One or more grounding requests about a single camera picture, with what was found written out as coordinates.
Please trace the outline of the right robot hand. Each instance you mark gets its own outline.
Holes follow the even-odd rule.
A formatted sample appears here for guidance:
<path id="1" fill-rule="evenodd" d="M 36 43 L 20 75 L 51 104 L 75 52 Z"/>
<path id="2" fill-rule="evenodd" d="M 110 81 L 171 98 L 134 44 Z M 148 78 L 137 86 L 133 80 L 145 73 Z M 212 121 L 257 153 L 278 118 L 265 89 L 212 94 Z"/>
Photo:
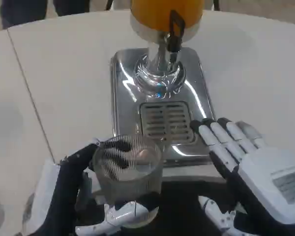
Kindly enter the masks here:
<path id="1" fill-rule="evenodd" d="M 208 219 L 224 236 L 295 236 L 295 156 L 268 145 L 257 129 L 227 118 L 193 120 L 190 127 L 236 204 L 222 212 L 213 199 L 198 200 Z"/>

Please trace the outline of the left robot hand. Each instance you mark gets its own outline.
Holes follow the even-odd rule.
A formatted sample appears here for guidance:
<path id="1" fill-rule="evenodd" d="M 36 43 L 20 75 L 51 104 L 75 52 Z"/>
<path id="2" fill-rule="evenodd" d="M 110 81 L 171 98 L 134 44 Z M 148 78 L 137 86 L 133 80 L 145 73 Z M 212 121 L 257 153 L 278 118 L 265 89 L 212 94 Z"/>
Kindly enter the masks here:
<path id="1" fill-rule="evenodd" d="M 105 213 L 111 213 L 101 223 L 76 226 L 76 202 L 78 192 L 87 179 L 89 167 L 96 151 L 116 148 L 110 160 L 118 167 L 129 166 L 122 154 L 133 150 L 133 145 L 124 138 L 114 137 L 107 141 L 94 140 L 86 147 L 65 157 L 59 164 L 47 160 L 32 195 L 32 204 L 23 215 L 23 236 L 110 236 L 118 232 L 124 223 L 138 219 L 159 207 L 161 195 L 155 191 L 137 198 L 117 202 Z"/>

